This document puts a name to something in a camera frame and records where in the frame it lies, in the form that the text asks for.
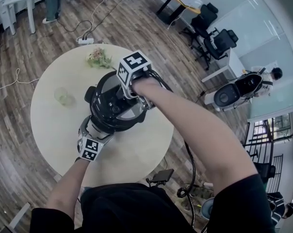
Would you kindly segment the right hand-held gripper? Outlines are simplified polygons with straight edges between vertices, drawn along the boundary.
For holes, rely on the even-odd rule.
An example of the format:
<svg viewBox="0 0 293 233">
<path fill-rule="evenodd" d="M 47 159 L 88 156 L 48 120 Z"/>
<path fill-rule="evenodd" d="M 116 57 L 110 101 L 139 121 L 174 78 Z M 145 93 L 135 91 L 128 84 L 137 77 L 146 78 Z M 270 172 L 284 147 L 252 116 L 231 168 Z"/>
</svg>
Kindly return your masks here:
<svg viewBox="0 0 293 233">
<path fill-rule="evenodd" d="M 130 105 L 139 104 L 142 110 L 150 110 L 155 107 L 150 100 L 137 95 L 132 90 L 132 81 L 158 76 L 158 73 L 152 68 L 151 61 L 140 50 L 120 59 L 116 76 L 120 80 L 124 97 Z"/>
</svg>

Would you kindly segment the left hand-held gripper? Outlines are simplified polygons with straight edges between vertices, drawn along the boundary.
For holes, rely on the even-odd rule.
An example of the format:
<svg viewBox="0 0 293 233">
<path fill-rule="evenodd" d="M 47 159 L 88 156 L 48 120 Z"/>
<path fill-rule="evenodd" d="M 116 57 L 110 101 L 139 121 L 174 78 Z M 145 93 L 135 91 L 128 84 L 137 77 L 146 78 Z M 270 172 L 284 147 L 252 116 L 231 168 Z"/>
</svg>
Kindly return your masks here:
<svg viewBox="0 0 293 233">
<path fill-rule="evenodd" d="M 91 137 L 91 134 L 87 130 L 89 121 L 90 116 L 87 116 L 79 127 L 77 150 L 81 159 L 94 161 L 97 159 L 104 144 L 108 143 L 114 135 L 101 133 L 95 138 Z"/>
</svg>

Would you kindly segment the black pressure cooker body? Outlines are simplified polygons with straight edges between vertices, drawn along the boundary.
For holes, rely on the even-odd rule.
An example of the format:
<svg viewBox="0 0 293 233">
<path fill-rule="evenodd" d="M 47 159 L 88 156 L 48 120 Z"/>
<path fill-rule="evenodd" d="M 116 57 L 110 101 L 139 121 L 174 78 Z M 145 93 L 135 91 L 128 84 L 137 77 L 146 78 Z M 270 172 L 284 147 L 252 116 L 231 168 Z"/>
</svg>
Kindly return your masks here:
<svg viewBox="0 0 293 233">
<path fill-rule="evenodd" d="M 129 126 L 118 124 L 114 121 L 102 120 L 95 115 L 90 116 L 90 122 L 97 131 L 110 135 L 115 132 L 123 132 L 129 129 Z"/>
</svg>

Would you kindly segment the black silver pressure cooker lid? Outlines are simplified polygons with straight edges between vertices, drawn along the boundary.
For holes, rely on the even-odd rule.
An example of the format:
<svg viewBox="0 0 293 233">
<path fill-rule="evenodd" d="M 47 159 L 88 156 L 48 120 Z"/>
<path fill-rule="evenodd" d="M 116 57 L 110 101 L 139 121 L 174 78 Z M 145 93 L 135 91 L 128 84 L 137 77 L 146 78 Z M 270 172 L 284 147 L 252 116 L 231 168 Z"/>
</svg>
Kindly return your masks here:
<svg viewBox="0 0 293 233">
<path fill-rule="evenodd" d="M 129 128 L 144 122 L 146 117 L 146 111 L 139 104 L 130 105 L 125 99 L 116 71 L 105 74 L 96 86 L 90 86 L 84 100 L 89 103 L 91 116 Z"/>
</svg>

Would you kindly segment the person's left forearm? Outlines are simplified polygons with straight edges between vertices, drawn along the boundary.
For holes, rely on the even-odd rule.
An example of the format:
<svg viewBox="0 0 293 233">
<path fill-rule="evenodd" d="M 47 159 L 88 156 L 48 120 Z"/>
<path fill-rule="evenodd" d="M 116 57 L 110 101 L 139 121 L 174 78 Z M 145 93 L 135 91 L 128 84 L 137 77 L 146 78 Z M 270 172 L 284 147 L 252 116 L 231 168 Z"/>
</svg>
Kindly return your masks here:
<svg viewBox="0 0 293 233">
<path fill-rule="evenodd" d="M 53 188 L 47 208 L 74 215 L 75 204 L 90 161 L 78 159 Z"/>
</svg>

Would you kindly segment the person's right forearm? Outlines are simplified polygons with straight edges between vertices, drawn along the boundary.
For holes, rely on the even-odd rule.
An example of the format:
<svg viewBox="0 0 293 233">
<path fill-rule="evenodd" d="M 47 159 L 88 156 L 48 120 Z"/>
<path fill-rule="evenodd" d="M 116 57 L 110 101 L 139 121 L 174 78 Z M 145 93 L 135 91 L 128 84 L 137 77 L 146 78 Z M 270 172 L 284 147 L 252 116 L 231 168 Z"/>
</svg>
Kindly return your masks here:
<svg viewBox="0 0 293 233">
<path fill-rule="evenodd" d="M 163 88 L 153 78 L 137 80 L 132 88 L 150 100 L 178 130 L 205 167 L 215 194 L 257 174 L 234 132 L 216 115 Z"/>
</svg>

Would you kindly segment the round beige table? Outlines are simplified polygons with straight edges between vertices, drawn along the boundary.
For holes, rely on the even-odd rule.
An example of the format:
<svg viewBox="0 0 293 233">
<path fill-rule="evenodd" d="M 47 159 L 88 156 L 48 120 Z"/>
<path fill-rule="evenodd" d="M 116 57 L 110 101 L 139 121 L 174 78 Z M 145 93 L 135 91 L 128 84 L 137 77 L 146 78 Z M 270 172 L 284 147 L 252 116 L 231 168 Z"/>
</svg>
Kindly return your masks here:
<svg viewBox="0 0 293 233">
<path fill-rule="evenodd" d="M 105 49 L 117 67 L 131 51 L 110 44 L 91 44 L 74 48 L 53 61 L 36 85 L 31 102 L 31 127 L 35 142 L 49 165 L 60 175 L 72 166 L 79 153 L 78 130 L 90 115 L 84 100 L 88 87 L 96 85 L 107 69 L 90 67 L 86 56 L 95 48 Z M 64 87 L 76 105 L 62 106 L 54 91 Z M 135 183 L 151 173 L 165 156 L 174 127 L 156 108 L 146 114 L 144 122 L 116 133 L 91 162 L 83 186 L 96 187 L 113 183 Z"/>
</svg>

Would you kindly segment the pink artificial flower bouquet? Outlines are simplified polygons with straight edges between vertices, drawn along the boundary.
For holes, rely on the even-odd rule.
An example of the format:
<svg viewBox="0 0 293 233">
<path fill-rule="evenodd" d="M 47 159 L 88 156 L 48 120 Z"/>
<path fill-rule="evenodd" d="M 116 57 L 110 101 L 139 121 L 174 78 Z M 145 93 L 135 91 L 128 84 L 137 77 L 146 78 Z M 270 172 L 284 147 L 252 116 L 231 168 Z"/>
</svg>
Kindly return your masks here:
<svg viewBox="0 0 293 233">
<path fill-rule="evenodd" d="M 91 50 L 86 56 L 86 62 L 90 67 L 115 69 L 112 56 L 108 56 L 102 48 Z"/>
</svg>

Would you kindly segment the clear glass vase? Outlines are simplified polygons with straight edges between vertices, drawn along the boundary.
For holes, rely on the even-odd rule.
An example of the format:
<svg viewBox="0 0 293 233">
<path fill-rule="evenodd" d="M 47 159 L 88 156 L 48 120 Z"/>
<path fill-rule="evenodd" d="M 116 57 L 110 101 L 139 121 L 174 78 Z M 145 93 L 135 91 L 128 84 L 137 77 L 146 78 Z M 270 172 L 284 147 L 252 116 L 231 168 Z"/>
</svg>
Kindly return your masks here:
<svg viewBox="0 0 293 233">
<path fill-rule="evenodd" d="M 54 98 L 65 107 L 73 107 L 76 105 L 74 96 L 69 93 L 64 87 L 58 87 L 54 91 Z"/>
</svg>

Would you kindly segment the person's black shirt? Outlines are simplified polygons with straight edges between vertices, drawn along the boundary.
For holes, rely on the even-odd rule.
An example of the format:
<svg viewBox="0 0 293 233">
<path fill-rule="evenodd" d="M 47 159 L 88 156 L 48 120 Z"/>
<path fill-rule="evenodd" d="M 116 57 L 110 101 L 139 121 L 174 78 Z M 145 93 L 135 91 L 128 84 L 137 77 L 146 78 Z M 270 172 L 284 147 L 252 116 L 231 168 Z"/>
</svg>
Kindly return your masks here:
<svg viewBox="0 0 293 233">
<path fill-rule="evenodd" d="M 30 233 L 195 233 L 159 187 L 140 183 L 90 188 L 81 197 L 82 226 L 56 209 L 35 208 Z M 207 233 L 275 233 L 259 175 L 244 178 L 214 198 Z"/>
</svg>

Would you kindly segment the black office chair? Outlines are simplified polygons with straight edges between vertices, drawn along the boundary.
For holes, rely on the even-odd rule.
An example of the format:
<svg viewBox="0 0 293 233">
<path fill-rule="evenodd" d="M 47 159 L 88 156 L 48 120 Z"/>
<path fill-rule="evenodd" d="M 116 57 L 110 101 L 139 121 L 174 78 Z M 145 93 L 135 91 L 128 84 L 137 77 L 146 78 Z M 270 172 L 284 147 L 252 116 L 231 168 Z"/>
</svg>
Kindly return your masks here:
<svg viewBox="0 0 293 233">
<path fill-rule="evenodd" d="M 215 30 L 217 35 L 203 40 L 203 46 L 199 46 L 197 51 L 200 53 L 200 57 L 206 62 L 209 70 L 211 57 L 215 60 L 221 60 L 228 57 L 227 50 L 237 47 L 237 41 L 239 38 L 233 30 L 223 29 L 222 31 Z"/>
<path fill-rule="evenodd" d="M 204 39 L 206 38 L 209 39 L 210 36 L 213 35 L 214 32 L 217 31 L 215 29 L 211 33 L 208 33 L 207 29 L 218 18 L 219 10 L 211 3 L 208 3 L 207 5 L 203 4 L 200 10 L 201 10 L 201 13 L 191 20 L 190 25 L 192 26 L 192 30 L 186 27 L 182 31 L 179 32 L 179 34 L 184 33 L 190 36 L 191 38 L 191 41 L 189 44 L 190 47 L 193 45 L 194 40 L 198 42 L 197 38 L 199 36 L 201 36 Z"/>
</svg>

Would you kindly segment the open black backpack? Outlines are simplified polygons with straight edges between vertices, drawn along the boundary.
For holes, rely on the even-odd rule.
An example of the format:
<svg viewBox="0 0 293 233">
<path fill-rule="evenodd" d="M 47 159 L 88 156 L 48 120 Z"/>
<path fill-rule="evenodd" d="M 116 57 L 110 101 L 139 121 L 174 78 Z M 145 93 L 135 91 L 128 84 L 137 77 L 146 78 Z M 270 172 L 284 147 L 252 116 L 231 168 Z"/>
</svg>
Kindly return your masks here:
<svg viewBox="0 0 293 233">
<path fill-rule="evenodd" d="M 213 97 L 214 104 L 225 108 L 239 100 L 248 100 L 260 89 L 262 80 L 262 76 L 257 72 L 244 74 L 217 90 Z"/>
<path fill-rule="evenodd" d="M 200 213 L 206 219 L 209 220 L 213 208 L 214 198 L 209 198 L 201 205 Z"/>
</svg>

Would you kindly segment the white drawer cabinet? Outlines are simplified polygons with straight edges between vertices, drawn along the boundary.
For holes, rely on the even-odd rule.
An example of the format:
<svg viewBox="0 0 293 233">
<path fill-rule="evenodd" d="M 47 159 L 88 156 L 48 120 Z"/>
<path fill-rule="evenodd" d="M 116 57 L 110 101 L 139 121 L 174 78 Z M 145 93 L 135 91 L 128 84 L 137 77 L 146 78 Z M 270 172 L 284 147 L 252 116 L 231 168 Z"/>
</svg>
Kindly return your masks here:
<svg viewBox="0 0 293 233">
<path fill-rule="evenodd" d="M 3 29 L 6 30 L 9 28 L 9 20 L 12 23 L 16 23 L 16 16 L 15 16 L 15 7 L 14 5 L 9 5 L 8 12 L 6 11 L 6 6 L 3 5 L 5 0 L 0 0 L 0 22 L 3 26 Z"/>
</svg>

